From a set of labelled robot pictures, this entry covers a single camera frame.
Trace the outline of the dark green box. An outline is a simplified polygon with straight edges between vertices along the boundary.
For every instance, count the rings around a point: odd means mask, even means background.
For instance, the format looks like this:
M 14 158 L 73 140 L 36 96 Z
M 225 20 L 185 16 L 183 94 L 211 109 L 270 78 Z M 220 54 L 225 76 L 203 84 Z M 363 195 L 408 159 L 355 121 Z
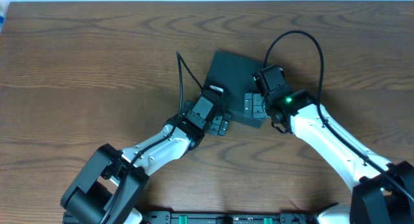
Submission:
M 218 50 L 205 79 L 205 86 L 214 85 L 224 90 L 223 99 L 230 120 L 253 128 L 260 128 L 262 118 L 246 117 L 245 94 L 258 93 L 253 74 L 263 63 L 248 56 Z

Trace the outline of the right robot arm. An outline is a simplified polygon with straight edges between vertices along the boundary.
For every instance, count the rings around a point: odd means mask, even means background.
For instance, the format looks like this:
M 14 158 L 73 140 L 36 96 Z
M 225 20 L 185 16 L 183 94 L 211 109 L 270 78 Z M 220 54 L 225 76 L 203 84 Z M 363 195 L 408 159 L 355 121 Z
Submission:
M 412 223 L 413 165 L 393 164 L 341 127 L 320 99 L 293 91 L 277 65 L 252 75 L 257 94 L 245 96 L 254 118 L 270 118 L 273 128 L 312 146 L 351 191 L 349 206 L 332 205 L 318 212 L 316 223 Z

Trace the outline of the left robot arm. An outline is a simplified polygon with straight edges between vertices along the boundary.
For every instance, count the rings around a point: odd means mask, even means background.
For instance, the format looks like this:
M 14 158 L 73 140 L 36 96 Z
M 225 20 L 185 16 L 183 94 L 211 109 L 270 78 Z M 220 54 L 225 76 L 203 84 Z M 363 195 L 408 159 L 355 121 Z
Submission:
M 225 135 L 223 89 L 205 87 L 162 130 L 132 147 L 99 147 L 63 194 L 60 205 L 79 223 L 140 223 L 135 205 L 149 176 L 194 150 L 207 133 Z

